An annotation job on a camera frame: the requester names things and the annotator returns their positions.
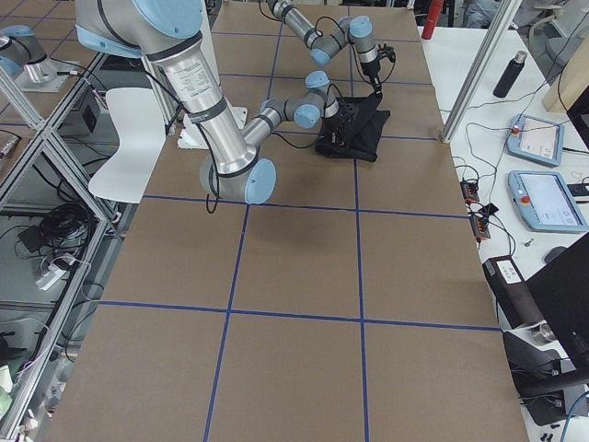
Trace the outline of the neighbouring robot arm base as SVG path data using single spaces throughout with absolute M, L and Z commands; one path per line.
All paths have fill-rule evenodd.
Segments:
M 1 29 L 1 67 L 25 92 L 57 93 L 69 76 L 80 74 L 74 65 L 52 60 L 25 25 Z

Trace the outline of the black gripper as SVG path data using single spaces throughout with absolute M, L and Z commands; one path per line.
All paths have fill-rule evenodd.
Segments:
M 361 69 L 363 75 L 366 77 L 367 82 L 373 88 L 373 95 L 377 99 L 383 98 L 383 90 L 382 90 L 382 83 L 379 78 L 380 72 L 380 63 L 379 62 L 369 62 L 369 63 L 361 63 Z
M 350 143 L 353 117 L 353 105 L 341 103 L 334 115 L 322 119 L 321 139 L 328 143 Z

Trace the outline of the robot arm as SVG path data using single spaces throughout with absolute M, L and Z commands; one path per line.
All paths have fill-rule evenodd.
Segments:
M 382 94 L 380 78 L 381 61 L 396 62 L 394 49 L 387 44 L 377 44 L 370 17 L 343 17 L 335 20 L 322 16 L 312 24 L 291 1 L 266 1 L 274 20 L 281 21 L 307 47 L 309 55 L 318 66 L 327 65 L 347 46 L 355 53 L 356 67 L 364 82 L 376 95 Z
M 340 108 L 327 75 L 315 71 L 306 78 L 302 98 L 271 99 L 244 128 L 238 127 L 202 52 L 206 19 L 199 1 L 78 1 L 75 17 L 77 38 L 87 48 L 144 57 L 163 69 L 209 149 L 200 179 L 216 197 L 265 203 L 277 172 L 269 159 L 260 157 L 260 145 L 282 122 L 311 128 Z

